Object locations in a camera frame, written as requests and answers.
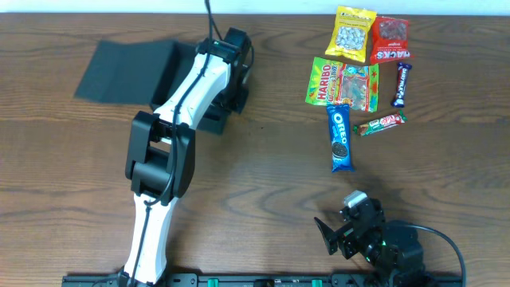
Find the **green Haribo gummy bag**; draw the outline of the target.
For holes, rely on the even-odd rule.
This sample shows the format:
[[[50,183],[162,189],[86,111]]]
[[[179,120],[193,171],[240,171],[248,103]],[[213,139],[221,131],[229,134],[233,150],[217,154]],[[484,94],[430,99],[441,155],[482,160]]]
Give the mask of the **green Haribo gummy bag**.
[[[376,112],[379,65],[358,66],[315,57],[305,102],[316,106],[347,104],[354,110]]]

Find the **blue Oreo pack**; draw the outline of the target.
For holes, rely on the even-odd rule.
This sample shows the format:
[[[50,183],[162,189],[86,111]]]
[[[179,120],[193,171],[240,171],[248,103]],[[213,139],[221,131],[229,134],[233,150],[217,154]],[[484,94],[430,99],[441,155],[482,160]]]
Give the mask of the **blue Oreo pack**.
[[[351,163],[350,107],[328,105],[328,127],[331,139],[331,171],[353,171]]]

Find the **yellow nuts bag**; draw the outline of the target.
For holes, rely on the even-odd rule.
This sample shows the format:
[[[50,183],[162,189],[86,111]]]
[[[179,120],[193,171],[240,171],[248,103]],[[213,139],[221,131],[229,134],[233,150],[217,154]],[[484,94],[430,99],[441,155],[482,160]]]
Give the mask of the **yellow nuts bag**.
[[[363,63],[367,56],[368,33],[376,16],[377,13],[372,10],[338,6],[335,26],[325,54]]]

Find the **black box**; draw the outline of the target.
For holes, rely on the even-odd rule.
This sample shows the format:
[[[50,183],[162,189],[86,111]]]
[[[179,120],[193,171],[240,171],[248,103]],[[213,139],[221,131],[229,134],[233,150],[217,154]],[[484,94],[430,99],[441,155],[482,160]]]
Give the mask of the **black box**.
[[[76,90],[76,96],[100,103],[151,106],[150,113],[140,111],[131,122],[126,176],[138,195],[160,202],[182,196],[189,184],[182,172],[194,154],[196,131],[222,133],[231,113],[213,103],[221,75],[206,74],[210,55],[197,53],[198,45],[102,41]],[[148,163],[149,144],[160,141],[178,148],[178,162],[164,152],[163,177],[139,179],[135,164]]]

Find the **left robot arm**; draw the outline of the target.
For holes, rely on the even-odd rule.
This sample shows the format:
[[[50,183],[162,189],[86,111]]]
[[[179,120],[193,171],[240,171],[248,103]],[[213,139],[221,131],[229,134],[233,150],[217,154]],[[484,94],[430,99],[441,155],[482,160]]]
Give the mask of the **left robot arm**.
[[[165,283],[171,215],[194,175],[196,131],[222,133],[249,95],[254,50],[248,34],[229,28],[196,46],[175,42],[151,98],[151,112],[131,122],[125,175],[135,201],[135,228],[119,286]]]

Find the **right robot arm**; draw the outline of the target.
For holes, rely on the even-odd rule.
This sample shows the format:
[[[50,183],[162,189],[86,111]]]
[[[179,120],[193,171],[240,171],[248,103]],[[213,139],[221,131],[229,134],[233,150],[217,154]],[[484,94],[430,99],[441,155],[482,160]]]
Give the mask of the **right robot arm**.
[[[366,194],[348,196],[340,211],[345,224],[333,230],[314,218],[330,255],[350,259],[362,255],[375,271],[367,279],[373,286],[437,286],[426,272],[418,232],[386,220],[382,204]]]

